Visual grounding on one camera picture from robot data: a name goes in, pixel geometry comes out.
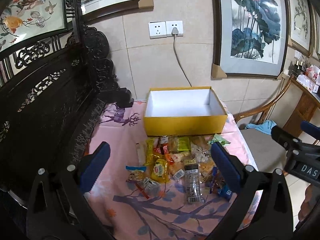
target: deer print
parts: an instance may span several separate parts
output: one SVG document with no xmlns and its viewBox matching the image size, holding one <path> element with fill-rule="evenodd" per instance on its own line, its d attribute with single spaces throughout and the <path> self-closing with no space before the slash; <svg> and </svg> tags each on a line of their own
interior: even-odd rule
<svg viewBox="0 0 320 240">
<path fill-rule="evenodd" d="M 125 108 L 120 108 L 118 107 L 116 104 L 112 104 L 116 107 L 116 109 L 114 110 L 115 115 L 114 116 L 109 116 L 109 115 L 104 115 L 105 117 L 109 117 L 110 119 L 104 122 L 110 122 L 110 121 L 114 121 L 116 123 L 122 123 L 122 126 L 126 125 L 127 123 L 129 124 L 129 126 L 135 125 L 137 124 L 137 122 L 139 120 L 141 120 L 137 115 L 140 115 L 139 113 L 134 113 L 133 115 L 131 115 L 128 119 L 124 119 L 124 112 L 125 112 Z"/>
</svg>

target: wall outlet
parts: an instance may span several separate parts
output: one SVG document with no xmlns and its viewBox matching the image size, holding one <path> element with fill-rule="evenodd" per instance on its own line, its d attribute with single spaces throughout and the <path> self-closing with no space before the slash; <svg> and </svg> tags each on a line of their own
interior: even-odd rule
<svg viewBox="0 0 320 240">
<path fill-rule="evenodd" d="M 182 21 L 166 21 L 165 26 L 167 28 L 167 37 L 173 37 L 172 30 L 176 27 L 179 31 L 177 36 L 183 36 L 183 24 Z"/>
<path fill-rule="evenodd" d="M 167 30 L 165 27 L 165 22 L 149 23 L 149 34 L 150 34 L 150 39 L 167 37 Z"/>
</svg>

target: yellow box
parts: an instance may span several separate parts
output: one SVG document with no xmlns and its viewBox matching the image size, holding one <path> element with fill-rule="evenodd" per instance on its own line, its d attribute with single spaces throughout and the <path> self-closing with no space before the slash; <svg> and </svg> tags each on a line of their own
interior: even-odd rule
<svg viewBox="0 0 320 240">
<path fill-rule="evenodd" d="M 211 87 L 152 88 L 143 116 L 148 136 L 221 133 L 227 113 Z"/>
</svg>

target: pink tablecloth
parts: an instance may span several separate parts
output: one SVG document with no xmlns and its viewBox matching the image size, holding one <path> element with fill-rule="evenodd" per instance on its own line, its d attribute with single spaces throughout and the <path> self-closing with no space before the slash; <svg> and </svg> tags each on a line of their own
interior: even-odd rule
<svg viewBox="0 0 320 240">
<path fill-rule="evenodd" d="M 182 182 L 171 180 L 157 197 L 147 200 L 134 184 L 125 182 L 125 166 L 139 164 L 135 144 L 147 138 L 142 120 L 145 107 L 146 103 L 135 102 L 132 108 L 112 104 L 105 109 L 92 136 L 90 153 L 106 141 L 111 157 L 88 194 L 88 202 L 103 224 L 115 228 L 118 240 L 204 239 L 223 218 L 234 197 L 228 203 L 215 194 L 204 193 L 204 203 L 188 205 Z M 256 167 L 229 112 L 222 136 L 231 142 L 226 147 L 230 154 Z M 250 223 L 259 200 L 257 193 L 241 227 Z"/>
</svg>

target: blue gripper pad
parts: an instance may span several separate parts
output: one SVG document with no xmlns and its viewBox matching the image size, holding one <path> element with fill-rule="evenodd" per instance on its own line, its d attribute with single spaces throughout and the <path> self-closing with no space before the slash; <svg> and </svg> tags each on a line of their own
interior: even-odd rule
<svg viewBox="0 0 320 240">
<path fill-rule="evenodd" d="M 221 172 L 230 190 L 237 194 L 240 193 L 241 175 L 231 161 L 231 158 L 236 158 L 236 161 L 241 164 L 237 157 L 229 155 L 219 142 L 212 144 L 211 157 L 216 163 L 218 170 Z"/>
<path fill-rule="evenodd" d="M 86 166 L 84 170 L 81 171 L 79 178 L 79 189 L 82 194 L 92 189 L 109 158 L 110 145 L 102 142 L 93 154 L 87 155 L 82 159 L 81 162 L 84 161 L 84 166 Z"/>
<path fill-rule="evenodd" d="M 307 122 L 302 121 L 300 124 L 301 130 L 303 130 L 308 135 L 312 136 L 316 140 L 320 140 L 320 128 Z"/>
</svg>

